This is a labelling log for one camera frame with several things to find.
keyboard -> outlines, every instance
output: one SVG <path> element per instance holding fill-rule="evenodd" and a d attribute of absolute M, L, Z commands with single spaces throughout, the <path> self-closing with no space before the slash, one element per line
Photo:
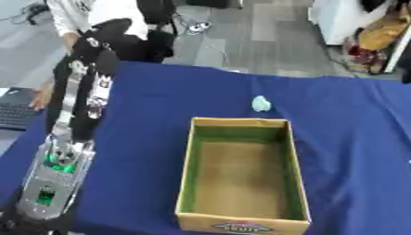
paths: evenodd
<path fill-rule="evenodd" d="M 25 130 L 37 114 L 27 104 L 0 103 L 0 129 Z"/>

robotic arm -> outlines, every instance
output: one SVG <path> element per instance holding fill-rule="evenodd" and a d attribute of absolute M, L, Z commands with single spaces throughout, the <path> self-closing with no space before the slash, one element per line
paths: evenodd
<path fill-rule="evenodd" d="M 110 42 L 122 37 L 129 19 L 114 19 L 87 31 L 54 69 L 48 136 L 23 184 L 2 210 L 0 235 L 66 235 L 81 186 L 95 156 L 93 133 L 104 116 L 118 57 Z"/>

laptop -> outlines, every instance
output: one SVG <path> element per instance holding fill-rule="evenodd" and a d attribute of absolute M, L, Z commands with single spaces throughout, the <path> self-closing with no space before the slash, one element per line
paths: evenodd
<path fill-rule="evenodd" d="M 0 88 L 0 129 L 26 130 L 39 113 L 28 107 L 34 95 L 27 88 Z"/>

box label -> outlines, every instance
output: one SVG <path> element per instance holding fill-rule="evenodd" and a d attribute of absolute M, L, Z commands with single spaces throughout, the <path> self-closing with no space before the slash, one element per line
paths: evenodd
<path fill-rule="evenodd" d="M 262 232 L 272 231 L 270 228 L 266 228 L 259 224 L 251 223 L 226 223 L 213 225 L 216 229 L 223 229 L 227 232 L 236 234 L 257 234 Z"/>

small blue object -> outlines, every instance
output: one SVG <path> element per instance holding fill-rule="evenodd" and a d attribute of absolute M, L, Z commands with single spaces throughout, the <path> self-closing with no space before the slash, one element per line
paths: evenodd
<path fill-rule="evenodd" d="M 252 108 L 256 112 L 268 112 L 272 109 L 272 103 L 264 96 L 259 95 L 252 100 Z"/>

